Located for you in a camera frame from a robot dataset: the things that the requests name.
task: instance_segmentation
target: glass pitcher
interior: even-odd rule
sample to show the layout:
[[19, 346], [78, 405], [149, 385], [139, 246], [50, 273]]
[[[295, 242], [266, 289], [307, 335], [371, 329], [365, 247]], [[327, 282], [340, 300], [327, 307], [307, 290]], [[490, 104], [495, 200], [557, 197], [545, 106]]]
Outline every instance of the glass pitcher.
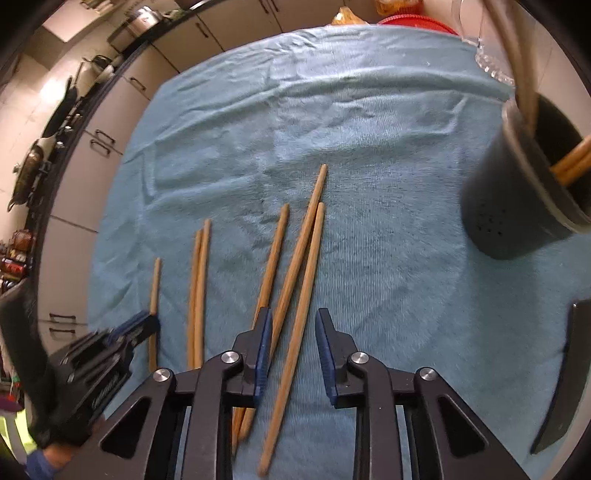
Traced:
[[[464, 25], [462, 25], [462, 7], [465, 7], [466, 4], [472, 4], [472, 6], [478, 4], [478, 12], [481, 12], [480, 29], [478, 32], [478, 37], [476, 38], [467, 34], [466, 28]], [[500, 13], [503, 16], [505, 23], [510, 25], [510, 23], [507, 22], [506, 2], [502, 2], [502, 5], [503, 8], [500, 9]], [[522, 11], [528, 26], [534, 28], [535, 19], [525, 10]], [[496, 34], [495, 27], [493, 26], [488, 13], [484, 8], [481, 7], [480, 2], [478, 0], [453, 0], [452, 18], [456, 22], [456, 28], [462, 37], [462, 41], [476, 47], [475, 60], [480, 68], [489, 73], [491, 77], [497, 79], [498, 81], [515, 86], [513, 73], [511, 72], [511, 66], [509, 65], [509, 61], [505, 55], [505, 50], [502, 46], [501, 40]], [[515, 32], [513, 29], [510, 29], [509, 35], [511, 36], [512, 41], [516, 41]]]

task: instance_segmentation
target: wooden utensil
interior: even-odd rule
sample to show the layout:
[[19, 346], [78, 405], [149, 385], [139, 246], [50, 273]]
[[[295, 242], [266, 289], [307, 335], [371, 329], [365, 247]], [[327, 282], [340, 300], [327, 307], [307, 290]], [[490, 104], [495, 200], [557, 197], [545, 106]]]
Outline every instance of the wooden utensil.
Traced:
[[205, 316], [205, 286], [207, 283], [207, 252], [211, 227], [212, 221], [207, 218], [203, 222], [203, 236], [199, 249], [199, 273], [197, 275], [194, 310], [193, 368], [201, 368], [203, 366], [203, 319]]
[[199, 276], [199, 251], [201, 249], [201, 240], [203, 230], [195, 233], [195, 243], [193, 245], [193, 257], [191, 259], [191, 284], [189, 287], [189, 308], [187, 309], [187, 368], [193, 370], [194, 360], [194, 341], [195, 341], [195, 298], [197, 294], [197, 277]]
[[591, 152], [587, 153], [568, 170], [557, 175], [558, 181], [565, 187], [571, 186], [579, 178], [591, 170]]
[[591, 152], [591, 134], [582, 139], [561, 160], [550, 167], [552, 173], [556, 176], [562, 175], [568, 169], [574, 167], [585, 155]]
[[519, 109], [525, 119], [531, 135], [534, 135], [537, 124], [538, 97], [535, 91], [535, 71], [531, 54], [531, 34], [522, 17], [522, 12], [513, 5], [515, 0], [501, 2], [501, 7], [507, 7], [507, 16], [515, 28], [518, 44], [516, 45], [509, 33], [504, 16], [495, 0], [482, 0], [486, 12], [501, 40], [507, 60], [515, 79], [515, 96], [518, 98]]
[[320, 252], [320, 238], [322, 236], [323, 221], [324, 203], [319, 203], [318, 211], [316, 212], [316, 221], [314, 223], [314, 232], [312, 233], [310, 252], [308, 254], [308, 261], [306, 263], [306, 273], [304, 274], [300, 300], [298, 302], [297, 311], [295, 314], [294, 327], [293, 331], [291, 332], [287, 356], [285, 357], [285, 365], [283, 367], [283, 372], [281, 373], [281, 382], [279, 384], [275, 406], [273, 407], [271, 424], [267, 430], [267, 438], [265, 439], [265, 446], [263, 447], [261, 462], [259, 463], [259, 476], [264, 476], [269, 471], [271, 458], [273, 456], [273, 452], [275, 451], [277, 439], [279, 438], [281, 422], [283, 421], [285, 407], [287, 406], [291, 384], [296, 372], [301, 341], [304, 336], [304, 328], [306, 326], [306, 319], [308, 318], [308, 310], [310, 308], [312, 288], [314, 286], [314, 278], [316, 276], [316, 266], [318, 265], [318, 254]]
[[[154, 261], [154, 274], [152, 275], [152, 292], [150, 293], [150, 315], [158, 314], [158, 292], [160, 290], [160, 266], [161, 260], [158, 257]], [[152, 335], [148, 339], [148, 362], [150, 373], [158, 368], [158, 339]]]
[[[275, 280], [275, 273], [277, 272], [277, 264], [279, 263], [279, 255], [281, 253], [281, 246], [283, 244], [283, 237], [285, 234], [285, 228], [287, 227], [287, 220], [290, 215], [290, 205], [286, 203], [279, 214], [279, 222], [275, 229], [275, 236], [273, 237], [273, 243], [271, 244], [271, 251], [269, 253], [269, 259], [267, 260], [267, 267], [265, 274], [262, 278], [261, 290], [259, 292], [258, 300], [256, 301], [256, 308], [254, 318], [252, 319], [252, 327], [255, 327], [256, 317], [261, 307], [269, 306], [269, 299], [271, 298], [271, 290], [273, 289], [273, 282]], [[238, 447], [238, 434], [240, 433], [240, 427], [242, 425], [242, 419], [244, 418], [244, 412], [246, 408], [235, 408], [232, 417], [232, 453], [236, 453]]]
[[[314, 217], [318, 208], [318, 202], [320, 201], [322, 189], [324, 188], [324, 180], [326, 179], [327, 169], [328, 166], [326, 164], [323, 164], [320, 167], [320, 173], [316, 179], [316, 185], [314, 185], [314, 191], [312, 192], [312, 197], [310, 198], [308, 210], [301, 226], [300, 236], [298, 237], [295, 244], [290, 266], [285, 275], [285, 280], [283, 282], [281, 294], [279, 295], [277, 308], [273, 314], [273, 333], [271, 336], [271, 351], [269, 352], [269, 366], [271, 366], [273, 354], [275, 354], [275, 348], [277, 347], [277, 342], [279, 341], [279, 335], [281, 333], [281, 328], [283, 327], [285, 315], [287, 314], [287, 309], [290, 306], [291, 294], [293, 293], [294, 287], [296, 286], [297, 276], [300, 272], [302, 260], [304, 259], [304, 253], [306, 252], [306, 245], [308, 244], [310, 232], [314, 224]], [[248, 436], [254, 418], [255, 409], [248, 408], [244, 414], [244, 419], [242, 420], [242, 427], [240, 428], [240, 433], [238, 435], [239, 441], [244, 440]]]

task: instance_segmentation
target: black cup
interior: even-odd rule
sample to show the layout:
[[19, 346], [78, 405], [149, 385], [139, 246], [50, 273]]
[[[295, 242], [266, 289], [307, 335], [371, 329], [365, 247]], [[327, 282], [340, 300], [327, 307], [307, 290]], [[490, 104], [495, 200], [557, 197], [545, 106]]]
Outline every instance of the black cup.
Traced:
[[462, 223], [480, 251], [508, 260], [591, 230], [591, 173], [568, 189], [550, 167], [580, 141], [570, 121], [540, 95], [535, 139], [514, 99], [501, 131], [462, 187]]

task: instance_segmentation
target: person's hand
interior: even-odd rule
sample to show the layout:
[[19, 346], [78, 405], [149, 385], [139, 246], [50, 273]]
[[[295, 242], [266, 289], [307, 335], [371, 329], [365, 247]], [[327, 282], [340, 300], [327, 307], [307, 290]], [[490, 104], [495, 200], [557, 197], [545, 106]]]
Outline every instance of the person's hand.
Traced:
[[52, 443], [49, 447], [43, 449], [43, 456], [54, 469], [61, 470], [72, 460], [72, 457], [79, 449], [80, 447], [74, 445]]

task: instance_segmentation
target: kitchen cabinet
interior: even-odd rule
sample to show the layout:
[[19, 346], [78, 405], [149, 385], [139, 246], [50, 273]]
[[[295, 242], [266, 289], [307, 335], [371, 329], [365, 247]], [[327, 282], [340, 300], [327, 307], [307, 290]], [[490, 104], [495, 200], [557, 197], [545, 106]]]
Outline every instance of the kitchen cabinet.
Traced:
[[339, 13], [339, 8], [345, 5], [343, 0], [269, 1], [284, 32], [328, 25]]
[[154, 42], [160, 53], [180, 71], [223, 52], [212, 33], [197, 17], [173, 28]]
[[41, 343], [49, 355], [88, 333], [88, 327], [86, 325], [65, 322], [46, 322], [40, 320], [37, 322], [37, 327], [39, 328]]
[[39, 264], [37, 317], [86, 323], [96, 233], [50, 216]]
[[120, 78], [100, 103], [86, 125], [86, 131], [123, 154], [149, 103], [125, 78]]
[[374, 0], [345, 0], [345, 6], [367, 23], [378, 23], [385, 18], [375, 9]]
[[70, 157], [51, 214], [98, 232], [120, 163], [119, 153], [84, 132]]
[[268, 0], [223, 0], [199, 18], [224, 50], [281, 33]]
[[[185, 48], [185, 46], [178, 45], [178, 48]], [[156, 48], [149, 46], [124, 71], [123, 77], [147, 99], [151, 100], [160, 85], [177, 74], [177, 69]]]

